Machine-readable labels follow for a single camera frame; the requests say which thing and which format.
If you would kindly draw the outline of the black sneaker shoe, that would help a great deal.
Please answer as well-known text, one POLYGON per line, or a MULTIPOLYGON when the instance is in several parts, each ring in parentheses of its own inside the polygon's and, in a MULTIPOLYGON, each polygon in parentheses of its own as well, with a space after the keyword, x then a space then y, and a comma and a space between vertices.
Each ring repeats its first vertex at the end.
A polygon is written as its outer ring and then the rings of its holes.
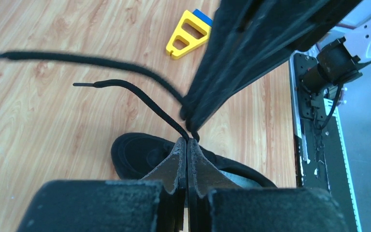
MULTIPOLYGON (((141 179, 160 164, 175 143, 145 133, 125 133, 111 148, 111 159, 120 179, 141 179)), ((201 147, 203 155, 226 177, 243 188, 276 185, 260 172, 201 147)))

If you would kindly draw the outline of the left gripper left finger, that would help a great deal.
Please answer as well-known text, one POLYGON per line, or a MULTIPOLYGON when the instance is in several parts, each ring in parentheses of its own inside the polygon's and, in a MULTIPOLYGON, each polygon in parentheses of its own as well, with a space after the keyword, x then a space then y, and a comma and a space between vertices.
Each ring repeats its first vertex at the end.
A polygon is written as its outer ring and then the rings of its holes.
POLYGON ((186 140, 179 138, 170 154, 142 178, 162 184, 155 216, 157 232, 178 232, 184 225, 186 140))

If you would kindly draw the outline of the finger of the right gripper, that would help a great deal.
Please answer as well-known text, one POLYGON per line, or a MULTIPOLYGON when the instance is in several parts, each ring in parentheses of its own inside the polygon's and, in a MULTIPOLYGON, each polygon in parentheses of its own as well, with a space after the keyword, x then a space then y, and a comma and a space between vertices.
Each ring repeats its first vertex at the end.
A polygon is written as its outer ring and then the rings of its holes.
POLYGON ((180 116, 198 131, 232 95, 307 51, 357 0, 222 0, 180 116))

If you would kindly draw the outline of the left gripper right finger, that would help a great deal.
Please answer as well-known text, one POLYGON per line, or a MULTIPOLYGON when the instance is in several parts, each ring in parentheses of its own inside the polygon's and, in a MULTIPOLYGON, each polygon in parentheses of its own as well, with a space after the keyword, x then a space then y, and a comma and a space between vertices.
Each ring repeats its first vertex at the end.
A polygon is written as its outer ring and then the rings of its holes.
POLYGON ((190 232, 211 231, 210 192, 241 187, 221 173, 203 154, 197 140, 187 142, 187 192, 190 232))

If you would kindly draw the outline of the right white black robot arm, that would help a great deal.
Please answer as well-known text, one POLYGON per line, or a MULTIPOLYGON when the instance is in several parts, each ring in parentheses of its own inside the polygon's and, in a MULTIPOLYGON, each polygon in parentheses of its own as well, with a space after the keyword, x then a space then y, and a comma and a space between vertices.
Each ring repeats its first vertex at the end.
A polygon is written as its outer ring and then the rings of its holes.
MULTIPOLYGON (((234 94, 305 52, 359 4, 357 0, 223 0, 180 117, 190 132, 234 94)), ((326 45, 310 93, 359 77, 371 62, 371 19, 326 45)))

